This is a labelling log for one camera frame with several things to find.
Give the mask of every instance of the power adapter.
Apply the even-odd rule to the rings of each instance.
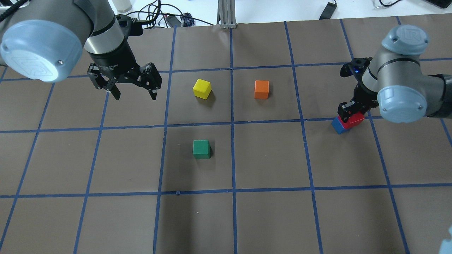
[[[333,16],[334,11],[336,10],[336,7],[338,7],[336,1],[335,3],[328,3],[325,6],[325,9],[322,12],[322,15],[320,15],[320,19],[330,19],[331,16]]]

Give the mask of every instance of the metal post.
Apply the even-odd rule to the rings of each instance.
[[[218,0],[217,24],[221,28],[236,28],[235,0]]]

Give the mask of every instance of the green block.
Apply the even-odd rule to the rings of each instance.
[[[194,140],[193,141],[193,156],[197,160],[210,159],[209,140]]]

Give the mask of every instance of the blue tape line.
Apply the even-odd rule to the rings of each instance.
[[[121,196],[150,196],[158,195],[158,191],[146,191],[146,192],[123,192],[123,193],[89,193],[89,197],[121,197]]]
[[[452,187],[452,183],[410,183],[392,184],[391,188],[434,188]],[[322,186],[314,187],[316,191],[324,190],[360,190],[360,189],[385,189],[388,185],[358,185],[358,186]],[[285,192],[285,191],[311,191],[311,187],[282,187],[282,188],[243,188],[243,189],[211,189],[193,191],[149,191],[149,192],[119,192],[119,193],[89,193],[89,197],[122,197],[122,196],[153,196],[153,195],[196,195],[212,193],[248,193],[248,192]],[[18,198],[77,198],[84,197],[84,193],[63,194],[25,194]],[[0,199],[15,198],[15,195],[0,195]]]
[[[73,76],[69,76],[68,78],[87,78],[88,75],[73,75]]]
[[[284,27],[286,30],[286,36],[287,36],[287,43],[289,45],[289,52],[290,52],[290,60],[291,60],[291,64],[292,64],[292,73],[293,73],[293,81],[295,84],[295,94],[297,96],[297,105],[298,105],[298,112],[300,114],[300,123],[301,123],[301,132],[303,135],[303,143],[304,143],[304,147],[305,147],[305,155],[306,155],[306,164],[308,167],[308,174],[309,174],[309,185],[311,188],[311,193],[312,193],[312,207],[314,210],[314,219],[315,219],[315,229],[317,231],[317,241],[319,243],[319,251],[320,254],[323,254],[323,245],[322,245],[322,237],[320,234],[320,224],[319,224],[319,215],[317,212],[317,201],[315,200],[315,187],[314,187],[314,180],[312,178],[312,170],[311,170],[311,161],[309,159],[309,150],[308,150],[308,144],[306,141],[306,132],[305,132],[305,124],[303,121],[303,112],[301,110],[301,103],[300,103],[300,94],[298,93],[298,82],[297,82],[297,73],[295,72],[295,64],[294,64],[294,59],[293,59],[293,51],[292,51],[292,45],[290,42],[290,36],[289,36],[289,29],[287,28],[287,22],[284,21]]]
[[[279,191],[311,191],[311,187],[245,188],[235,190],[235,192],[279,192]]]
[[[174,27],[173,31],[173,41],[171,44],[171,59],[169,62],[169,76],[168,76],[168,89],[166,92],[166,105],[165,105],[165,129],[163,132],[163,145],[162,145],[162,157],[160,160],[160,175],[159,175],[159,192],[162,191],[162,183],[163,183],[163,168],[165,164],[165,151],[166,151],[166,135],[168,131],[168,108],[170,104],[170,91],[171,91],[171,78],[173,76],[173,62],[174,62],[174,47],[176,44],[176,30],[177,26]],[[157,250],[157,234],[159,229],[159,216],[160,216],[160,201],[161,195],[157,196],[157,205],[155,208],[155,223],[154,223],[154,242],[152,244],[152,253],[155,254]]]
[[[120,130],[120,129],[147,129],[147,128],[163,128],[163,124],[156,125],[136,125],[136,126],[112,126],[112,127],[103,127],[104,130]]]
[[[441,118],[441,124],[443,125],[444,131],[446,132],[447,139],[449,140],[449,144],[452,146],[452,138],[449,130],[447,129],[446,123],[444,122],[444,119]]]
[[[246,66],[246,67],[234,67],[234,70],[251,70],[251,69],[270,69],[270,68],[285,68],[291,67],[291,65],[270,65],[270,66]]]
[[[450,187],[452,183],[413,183],[413,184],[392,184],[392,188],[425,188],[425,187]]]
[[[387,185],[359,185],[359,186],[332,186],[316,187],[315,190],[360,190],[360,189],[384,189]]]
[[[85,198],[83,199],[83,206],[82,206],[82,211],[80,213],[80,220],[79,220],[79,226],[77,229],[77,235],[75,236],[74,254],[77,253],[77,249],[79,247],[80,232],[82,230],[83,219],[85,217],[86,203],[88,202],[89,189],[91,188],[91,181],[93,179],[93,172],[94,172],[94,167],[96,165],[97,153],[99,151],[100,139],[102,137],[102,129],[104,126],[105,113],[107,112],[109,95],[110,95],[110,93],[107,93],[105,95],[104,110],[102,111],[102,118],[100,119],[99,134],[97,136],[96,147],[94,149],[93,161],[91,163],[91,170],[89,171],[88,183],[86,184],[86,191],[85,191],[85,195],[84,195]]]
[[[337,63],[314,63],[314,64],[295,64],[295,67],[303,67],[303,66],[327,66],[327,65],[344,65],[346,62],[337,62]]]
[[[405,233],[403,231],[402,222],[400,220],[399,210],[397,209],[397,204],[396,204],[396,199],[394,197],[394,192],[392,191],[391,181],[389,180],[388,171],[386,169],[386,163],[385,163],[385,160],[383,158],[383,153],[381,151],[380,142],[378,141],[377,131],[375,129],[375,125],[374,125],[373,119],[372,119],[372,114],[370,113],[370,111],[368,112],[368,115],[370,116],[370,118],[369,118],[370,125],[372,127],[372,132],[373,132],[373,136],[375,138],[375,143],[377,144],[378,154],[379,154],[380,160],[381,160],[381,166],[383,168],[383,173],[385,174],[386,184],[388,185],[388,190],[389,190],[389,195],[391,196],[391,202],[392,202],[392,206],[394,208],[394,213],[396,215],[395,218],[397,220],[397,225],[399,226],[400,235],[402,237],[403,247],[404,247],[406,253],[410,253],[410,250],[408,249],[408,244],[406,242]]]
[[[229,29],[229,57],[230,57],[230,67],[231,67],[231,167],[232,167],[232,189],[235,190],[235,145],[234,145],[234,56],[233,56],[233,40],[232,40],[232,29]],[[234,254],[238,252],[237,244],[237,201],[235,192],[232,194],[232,221],[233,221],[233,234],[234,234]]]
[[[3,73],[1,74],[1,77],[0,77],[0,83],[3,81],[3,78],[5,77],[7,70],[8,70],[8,67],[5,67],[5,69],[3,70]]]
[[[30,132],[38,132],[38,130],[0,131],[0,134],[3,134],[3,133],[30,133]]]
[[[308,118],[304,119],[305,122],[316,122],[316,121],[333,121],[335,118]]]
[[[252,123],[277,123],[277,122],[299,122],[300,119],[282,119],[282,120],[256,120],[256,121],[238,121],[234,124],[252,124]]]
[[[342,19],[339,19],[339,22],[342,27],[342,32],[344,33],[345,41],[346,41],[347,47],[348,47],[348,52],[350,53],[350,56],[353,59],[354,57],[353,57],[352,47],[350,46],[350,42],[348,41],[348,36],[347,36],[347,32],[345,31],[344,23],[343,23]]]
[[[88,127],[88,128],[63,128],[63,129],[44,129],[37,130],[37,132],[78,132],[78,131],[98,131],[98,127]]]
[[[29,78],[18,78],[18,79],[4,79],[2,81],[23,81],[23,80],[32,80]]]
[[[47,96],[46,105],[44,106],[44,110],[42,111],[41,119],[39,120],[38,130],[41,129],[42,122],[44,121],[44,116],[46,115],[47,108],[48,108],[49,102],[50,102],[50,97],[52,96],[52,92],[53,92],[54,87],[55,87],[55,83],[52,83],[52,86],[50,87],[49,95]],[[6,232],[8,231],[8,228],[9,228],[9,223],[11,222],[11,218],[13,216],[14,209],[16,207],[17,199],[19,198],[19,194],[20,194],[20,190],[22,188],[22,184],[24,183],[24,179],[25,179],[25,175],[26,175],[27,170],[28,170],[28,166],[30,165],[30,160],[31,160],[31,157],[33,155],[33,151],[34,151],[34,147],[36,145],[36,141],[38,140],[38,136],[39,136],[39,132],[36,132],[36,135],[34,136],[33,143],[32,143],[31,148],[30,148],[30,153],[28,154],[27,162],[25,163],[24,171],[22,173],[19,185],[17,187],[16,195],[14,197],[14,201],[13,201],[13,204],[11,206],[11,210],[9,211],[8,220],[6,221],[6,225],[5,225],[5,228],[3,230],[2,237],[0,239],[0,251],[1,251],[1,248],[3,246],[3,242],[5,240],[5,237],[6,237]]]
[[[450,60],[452,60],[452,57],[419,59],[419,61],[421,61],[421,62],[427,62],[427,61],[450,61]]]
[[[168,127],[189,127],[189,126],[230,125],[230,124],[231,122],[176,123],[168,124]]]
[[[193,70],[177,70],[177,71],[170,71],[173,73],[180,73],[180,72],[199,72],[199,71],[222,71],[221,68],[211,68],[211,69],[193,69]]]
[[[83,193],[68,193],[68,194],[26,194],[19,195],[19,198],[79,198],[84,197]]]

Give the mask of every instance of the stacked blocks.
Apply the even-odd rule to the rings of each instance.
[[[210,92],[212,91],[212,86],[209,81],[198,79],[193,87],[193,93],[196,97],[207,99]]]
[[[254,98],[268,99],[270,92],[270,82],[268,80],[256,80],[254,84]]]
[[[364,115],[361,112],[350,116],[347,122],[343,122],[342,119],[337,116],[331,125],[333,125],[334,129],[338,134],[342,134],[344,132],[349,131],[351,128],[357,126],[364,120]]]
[[[197,160],[210,159],[209,140],[194,140],[193,141],[193,156]]]

